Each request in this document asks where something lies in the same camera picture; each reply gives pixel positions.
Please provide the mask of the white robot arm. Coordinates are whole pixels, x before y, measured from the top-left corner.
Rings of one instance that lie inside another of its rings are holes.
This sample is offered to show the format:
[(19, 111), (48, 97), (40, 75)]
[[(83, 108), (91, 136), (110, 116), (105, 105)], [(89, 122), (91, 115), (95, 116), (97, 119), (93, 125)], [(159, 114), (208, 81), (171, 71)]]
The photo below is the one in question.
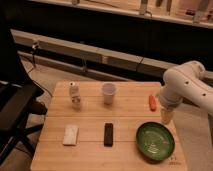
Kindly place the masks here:
[(184, 98), (213, 116), (213, 87), (202, 81), (204, 74), (205, 67), (198, 61), (176, 65), (164, 72), (164, 86), (158, 93), (163, 124), (170, 123), (174, 109), (183, 102)]

